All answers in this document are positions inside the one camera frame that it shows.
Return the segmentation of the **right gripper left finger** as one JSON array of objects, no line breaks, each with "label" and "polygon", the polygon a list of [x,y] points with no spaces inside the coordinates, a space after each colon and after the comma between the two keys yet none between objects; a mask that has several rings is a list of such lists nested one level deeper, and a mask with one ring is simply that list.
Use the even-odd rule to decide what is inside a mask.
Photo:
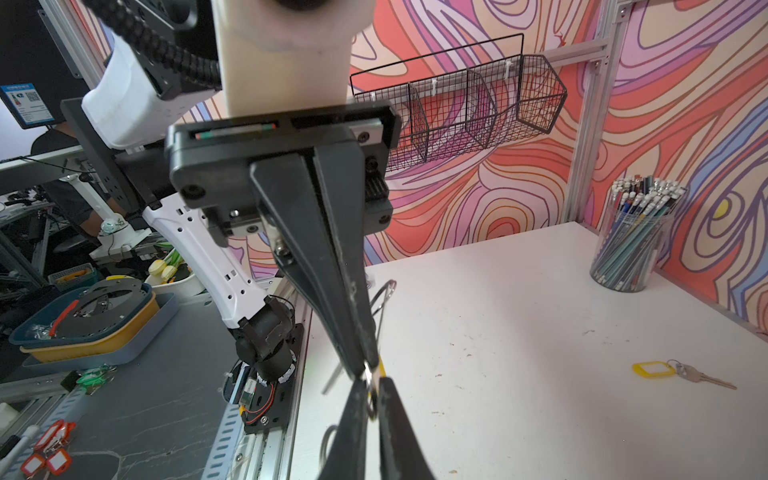
[{"label": "right gripper left finger", "polygon": [[368,391],[364,380],[351,386],[338,425],[323,436],[319,479],[364,479],[366,465]]}]

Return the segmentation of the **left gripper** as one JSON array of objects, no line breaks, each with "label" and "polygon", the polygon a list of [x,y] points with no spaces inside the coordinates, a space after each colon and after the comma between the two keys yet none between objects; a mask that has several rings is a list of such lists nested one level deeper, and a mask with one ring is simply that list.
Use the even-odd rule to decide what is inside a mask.
[{"label": "left gripper", "polygon": [[391,220],[384,175],[400,132],[381,100],[172,127],[165,144],[172,185],[217,245],[259,230],[287,250],[278,266],[354,378],[379,365],[363,239]]}]

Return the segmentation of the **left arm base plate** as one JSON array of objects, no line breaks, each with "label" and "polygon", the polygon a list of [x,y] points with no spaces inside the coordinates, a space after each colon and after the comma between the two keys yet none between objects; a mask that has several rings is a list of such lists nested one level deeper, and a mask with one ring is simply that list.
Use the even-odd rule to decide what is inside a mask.
[{"label": "left arm base plate", "polygon": [[291,364],[277,380],[265,380],[255,368],[241,360],[225,375],[222,397],[235,407],[246,434],[282,429],[291,422],[304,333],[304,325],[296,324],[288,335],[283,346],[290,351]]}]

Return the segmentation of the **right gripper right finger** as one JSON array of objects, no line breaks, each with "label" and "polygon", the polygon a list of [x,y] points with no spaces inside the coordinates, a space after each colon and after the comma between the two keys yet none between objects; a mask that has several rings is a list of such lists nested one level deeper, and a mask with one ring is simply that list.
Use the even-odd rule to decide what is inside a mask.
[{"label": "right gripper right finger", "polygon": [[379,381],[377,400],[381,478],[434,479],[394,381]]}]

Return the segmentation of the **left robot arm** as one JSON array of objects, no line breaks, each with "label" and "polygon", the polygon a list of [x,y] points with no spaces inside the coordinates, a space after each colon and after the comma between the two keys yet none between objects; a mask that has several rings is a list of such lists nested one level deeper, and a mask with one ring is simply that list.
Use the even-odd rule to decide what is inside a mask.
[{"label": "left robot arm", "polygon": [[[253,227],[265,229],[279,269],[319,313],[343,368],[381,377],[364,239],[390,221],[384,173],[401,122],[386,101],[350,102],[345,82],[353,39],[372,23],[374,3],[192,1],[183,21],[191,42],[160,33],[125,1],[88,8],[116,45],[84,111],[117,149],[164,136],[161,181],[206,216],[207,232],[168,229],[158,200],[145,216],[192,262],[249,360],[264,361],[274,344],[224,262],[229,238]],[[106,91],[120,85],[119,62],[136,56],[202,91],[221,91],[227,118],[175,125],[156,114],[128,116],[138,89],[124,86],[115,100]]]}]

